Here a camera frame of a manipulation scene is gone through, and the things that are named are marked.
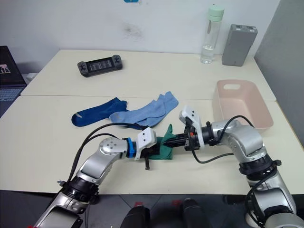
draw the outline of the pink plastic basket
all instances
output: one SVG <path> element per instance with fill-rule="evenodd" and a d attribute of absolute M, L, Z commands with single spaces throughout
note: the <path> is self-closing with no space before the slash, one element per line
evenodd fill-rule
<path fill-rule="evenodd" d="M 274 124 L 257 86 L 250 81 L 218 81 L 212 108 L 215 121 L 228 120 L 235 115 L 243 115 L 251 121 L 259 132 L 263 132 Z M 238 120 L 242 124 L 247 124 L 241 118 Z"/>

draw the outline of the laptop keyboard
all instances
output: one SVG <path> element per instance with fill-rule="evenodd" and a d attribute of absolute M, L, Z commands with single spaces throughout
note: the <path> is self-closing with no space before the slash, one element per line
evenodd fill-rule
<path fill-rule="evenodd" d="M 13 101 L 19 95 L 23 88 L 19 89 L 0 89 L 0 102 Z"/>

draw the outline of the laptop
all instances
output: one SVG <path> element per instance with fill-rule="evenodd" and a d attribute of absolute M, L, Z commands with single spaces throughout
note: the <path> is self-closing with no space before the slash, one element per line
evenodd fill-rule
<path fill-rule="evenodd" d="M 0 117 L 27 86 L 7 46 L 0 46 Z"/>

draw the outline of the gray power bank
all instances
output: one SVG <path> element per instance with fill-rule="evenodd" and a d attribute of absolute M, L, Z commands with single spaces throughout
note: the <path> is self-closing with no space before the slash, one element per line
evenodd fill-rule
<path fill-rule="evenodd" d="M 254 26 L 231 25 L 222 56 L 223 65 L 241 67 L 256 36 L 257 29 Z"/>

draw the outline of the black floor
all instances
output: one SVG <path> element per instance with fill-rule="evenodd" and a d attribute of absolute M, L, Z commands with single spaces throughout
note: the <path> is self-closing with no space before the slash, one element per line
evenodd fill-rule
<path fill-rule="evenodd" d="M 130 208 L 143 204 L 151 211 L 151 228 L 181 228 L 179 205 L 185 198 L 193 198 L 204 208 L 214 228 L 249 227 L 244 220 L 244 196 L 223 195 L 100 195 L 99 203 L 87 209 L 88 227 L 119 228 Z M 303 198 L 295 196 L 298 205 L 303 205 Z M 50 200 L 49 196 L 0 191 L 0 227 L 34 225 Z"/>

